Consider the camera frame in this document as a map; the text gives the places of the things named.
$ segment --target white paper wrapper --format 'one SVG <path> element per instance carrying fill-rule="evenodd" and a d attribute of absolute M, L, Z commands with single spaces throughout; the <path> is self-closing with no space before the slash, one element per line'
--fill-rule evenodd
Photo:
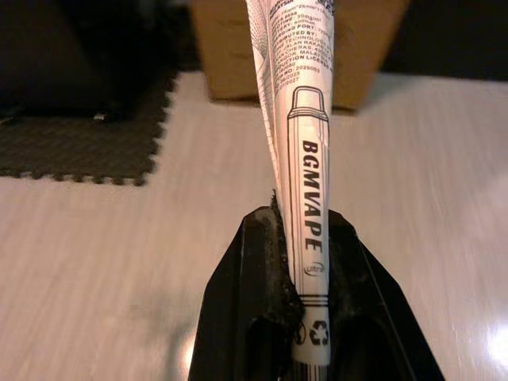
<path fill-rule="evenodd" d="M 306 310 L 294 379 L 325 380 L 333 0 L 246 2 L 289 270 Z"/>

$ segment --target printed vape illustration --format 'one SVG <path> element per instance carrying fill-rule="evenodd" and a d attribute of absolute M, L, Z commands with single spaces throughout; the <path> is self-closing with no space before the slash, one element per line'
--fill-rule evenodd
<path fill-rule="evenodd" d="M 295 340 L 294 354 L 303 356 L 306 346 L 319 345 L 329 352 L 328 325 L 328 210 L 324 186 L 328 167 L 329 118 L 323 93 L 316 87 L 299 86 L 293 91 L 287 115 L 287 154 L 290 164 L 292 238 L 288 247 L 296 290 L 306 313 L 304 330 L 311 340 Z"/>

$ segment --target recycling symbol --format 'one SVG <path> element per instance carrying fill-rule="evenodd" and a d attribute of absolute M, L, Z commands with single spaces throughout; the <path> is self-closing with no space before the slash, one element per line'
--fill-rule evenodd
<path fill-rule="evenodd" d="M 327 345 L 329 334 L 326 321 L 316 320 L 314 324 L 312 324 L 309 337 L 310 341 L 312 341 L 312 344 L 314 345 Z"/>

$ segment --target white floor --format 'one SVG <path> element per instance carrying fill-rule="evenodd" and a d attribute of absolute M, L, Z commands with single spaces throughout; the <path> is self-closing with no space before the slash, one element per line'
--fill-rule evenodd
<path fill-rule="evenodd" d="M 274 186 L 260 110 L 172 95 L 142 188 L 0 178 L 0 380 L 186 379 L 202 292 Z M 331 124 L 331 208 L 448 380 L 508 379 L 508 85 L 380 75 Z"/>

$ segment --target brown cardboard box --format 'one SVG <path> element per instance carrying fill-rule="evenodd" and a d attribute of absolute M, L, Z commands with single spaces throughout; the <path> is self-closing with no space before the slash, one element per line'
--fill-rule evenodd
<path fill-rule="evenodd" d="M 336 2 L 334 107 L 361 105 L 409 1 Z M 257 99 L 245 0 L 192 0 L 191 8 L 210 98 Z"/>

